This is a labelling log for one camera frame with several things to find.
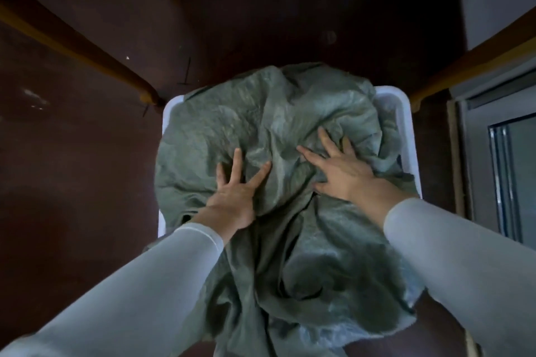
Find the glass panel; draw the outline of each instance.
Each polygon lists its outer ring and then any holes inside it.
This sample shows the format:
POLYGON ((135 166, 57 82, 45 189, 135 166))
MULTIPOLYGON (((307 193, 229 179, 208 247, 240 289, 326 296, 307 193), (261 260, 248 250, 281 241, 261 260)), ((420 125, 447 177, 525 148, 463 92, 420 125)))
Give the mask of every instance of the glass panel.
POLYGON ((536 116, 489 127, 501 232, 536 250, 536 116))

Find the brown floor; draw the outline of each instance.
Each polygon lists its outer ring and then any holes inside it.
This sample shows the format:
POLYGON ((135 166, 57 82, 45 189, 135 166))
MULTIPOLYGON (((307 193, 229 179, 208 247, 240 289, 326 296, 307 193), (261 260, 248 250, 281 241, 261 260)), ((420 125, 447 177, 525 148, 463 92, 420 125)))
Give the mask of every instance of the brown floor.
MULTIPOLYGON (((411 92, 463 52, 458 0, 40 1, 166 96, 317 60, 411 92), (189 57, 189 85, 178 85, 189 57)), ((161 118, 142 117, 127 86, 4 25, 0 39, 2 347, 155 238, 161 118)), ((414 125, 425 199, 453 210, 445 99, 426 100, 414 125)), ((445 309, 427 296, 417 309, 416 325, 349 354, 464 355, 445 309)))

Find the white sleeve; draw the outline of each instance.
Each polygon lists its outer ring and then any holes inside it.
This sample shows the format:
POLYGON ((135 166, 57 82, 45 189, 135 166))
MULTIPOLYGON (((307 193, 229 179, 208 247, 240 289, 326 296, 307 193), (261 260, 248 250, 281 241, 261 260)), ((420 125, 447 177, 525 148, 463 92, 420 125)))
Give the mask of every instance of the white sleeve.
POLYGON ((0 357, 166 357, 223 248, 187 223, 0 357))
POLYGON ((384 231, 486 356, 536 356, 535 251, 415 198, 384 231))

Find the white bin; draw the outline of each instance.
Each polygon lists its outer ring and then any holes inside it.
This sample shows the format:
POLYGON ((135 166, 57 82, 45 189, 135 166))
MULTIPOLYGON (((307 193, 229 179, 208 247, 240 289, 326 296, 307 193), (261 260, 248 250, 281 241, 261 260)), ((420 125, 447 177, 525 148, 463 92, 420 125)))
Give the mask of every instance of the white bin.
MULTIPOLYGON (((162 134, 169 125, 169 115, 175 105, 184 102, 184 95, 176 96, 170 100, 165 108, 162 119, 162 134)), ((417 162, 417 150, 415 149, 415 135, 413 133, 413 121, 411 117, 410 100, 406 94, 394 86, 376 86, 376 97, 374 104, 387 110, 396 111, 396 121, 398 131, 402 139, 402 150, 400 160, 404 172, 415 177, 417 192, 422 197, 421 179, 419 176, 419 164, 417 162)), ((162 212, 158 212, 158 237, 166 233, 166 222, 162 212)))

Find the crumpled cloth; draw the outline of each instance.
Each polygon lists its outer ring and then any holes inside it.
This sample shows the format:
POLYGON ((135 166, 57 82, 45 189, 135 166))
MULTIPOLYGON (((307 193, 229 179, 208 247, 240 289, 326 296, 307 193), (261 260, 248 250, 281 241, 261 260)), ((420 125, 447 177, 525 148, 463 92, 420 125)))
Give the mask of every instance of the crumpled cloth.
POLYGON ((199 340, 239 356, 335 356, 352 341, 415 321, 419 278, 354 205, 320 196, 325 176, 296 151, 324 154, 323 126, 347 135, 375 173, 415 192, 397 162, 394 115, 372 84, 323 64, 266 67, 195 91, 171 112, 157 154, 155 190, 168 230, 216 191, 216 164, 244 154, 245 179, 273 166, 255 198, 256 221, 238 231, 210 273, 172 355, 199 340))

